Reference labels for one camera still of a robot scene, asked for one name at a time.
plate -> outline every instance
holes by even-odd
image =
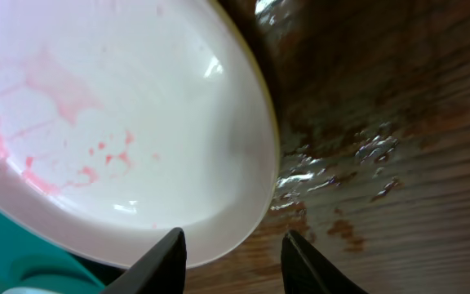
[[[184,229],[188,267],[268,209],[277,128],[256,63],[207,0],[0,0],[0,210],[94,261]]]

white object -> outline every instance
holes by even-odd
[[[277,129],[227,19],[206,0],[0,0],[0,210],[120,267],[176,226],[188,267],[240,244]]]

teal container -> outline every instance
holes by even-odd
[[[62,249],[0,213],[0,294],[33,287],[67,294],[99,293],[104,285]]]

